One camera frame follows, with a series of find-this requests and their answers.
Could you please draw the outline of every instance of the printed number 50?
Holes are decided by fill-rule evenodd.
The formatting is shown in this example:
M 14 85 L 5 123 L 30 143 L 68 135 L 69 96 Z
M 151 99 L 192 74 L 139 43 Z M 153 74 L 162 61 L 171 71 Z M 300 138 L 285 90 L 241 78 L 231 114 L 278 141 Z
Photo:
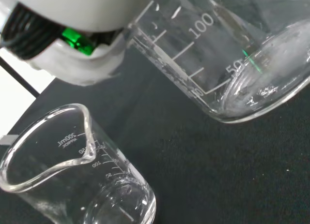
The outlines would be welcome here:
M 232 73 L 233 77 L 237 76 L 237 72 L 239 72 L 240 70 L 244 69 L 244 64 L 242 63 L 242 59 L 240 60 L 236 60 L 235 62 L 233 62 L 233 67 L 231 65 L 229 65 L 226 68 L 226 71 L 229 73 Z

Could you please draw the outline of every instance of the small glass beaker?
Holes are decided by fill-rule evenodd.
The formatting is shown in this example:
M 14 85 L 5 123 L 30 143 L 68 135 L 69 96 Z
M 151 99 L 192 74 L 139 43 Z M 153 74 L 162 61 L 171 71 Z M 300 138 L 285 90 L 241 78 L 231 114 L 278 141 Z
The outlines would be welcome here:
M 28 127 L 0 162 L 0 187 L 56 224 L 151 224 L 155 195 L 80 104 Z

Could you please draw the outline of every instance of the printed number 100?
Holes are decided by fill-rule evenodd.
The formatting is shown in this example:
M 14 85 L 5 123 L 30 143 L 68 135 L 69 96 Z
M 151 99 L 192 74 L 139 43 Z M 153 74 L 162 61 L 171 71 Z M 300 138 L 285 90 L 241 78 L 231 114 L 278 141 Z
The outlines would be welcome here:
M 195 35 L 195 38 L 198 39 L 201 36 L 199 32 L 200 33 L 206 32 L 207 26 L 212 26 L 213 24 L 214 24 L 213 18 L 209 14 L 204 13 L 201 16 L 201 20 L 195 22 L 195 28 L 194 29 L 190 28 L 188 31 L 192 32 Z

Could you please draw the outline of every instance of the black metal rod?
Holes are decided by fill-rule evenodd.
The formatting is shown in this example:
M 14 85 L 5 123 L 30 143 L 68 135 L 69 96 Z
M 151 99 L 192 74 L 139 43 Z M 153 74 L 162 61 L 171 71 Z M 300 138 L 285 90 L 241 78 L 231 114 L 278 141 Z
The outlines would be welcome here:
M 35 98 L 40 94 L 24 78 L 21 77 L 2 57 L 0 57 L 0 66 L 4 68 L 19 84 L 21 84 Z

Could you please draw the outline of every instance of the white background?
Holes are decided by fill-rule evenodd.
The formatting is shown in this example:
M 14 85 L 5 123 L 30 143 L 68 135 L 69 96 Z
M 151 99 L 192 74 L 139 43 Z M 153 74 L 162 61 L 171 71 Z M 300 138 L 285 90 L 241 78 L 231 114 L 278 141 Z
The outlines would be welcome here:
M 37 71 L 21 62 L 5 49 L 0 50 L 0 56 L 39 93 L 54 79 L 46 71 Z M 34 100 L 35 97 L 0 67 L 0 136 L 10 131 Z

